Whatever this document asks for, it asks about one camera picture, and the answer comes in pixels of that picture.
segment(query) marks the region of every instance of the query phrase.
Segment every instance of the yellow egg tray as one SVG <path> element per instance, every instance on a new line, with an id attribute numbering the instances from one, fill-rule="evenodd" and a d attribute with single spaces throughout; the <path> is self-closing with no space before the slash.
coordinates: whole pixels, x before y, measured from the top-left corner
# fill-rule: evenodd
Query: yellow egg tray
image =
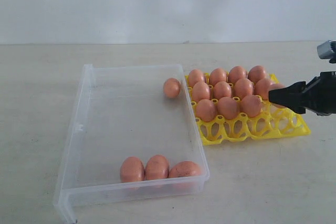
<path id="1" fill-rule="evenodd" d="M 209 83 L 209 74 L 205 73 L 207 83 Z M 274 74 L 270 74 L 271 80 L 279 83 Z M 191 97 L 192 88 L 188 87 Z M 302 116 L 285 108 L 279 109 L 273 106 L 269 101 L 262 100 L 263 109 L 261 113 L 249 118 L 245 113 L 240 113 L 235 119 L 227 120 L 222 115 L 218 115 L 211 122 L 204 122 L 195 118 L 203 145 L 220 144 L 223 140 L 230 142 L 241 142 L 248 137 L 258 139 L 271 139 L 282 137 L 304 136 L 311 133 Z M 196 108 L 197 103 L 192 101 L 192 107 Z"/>

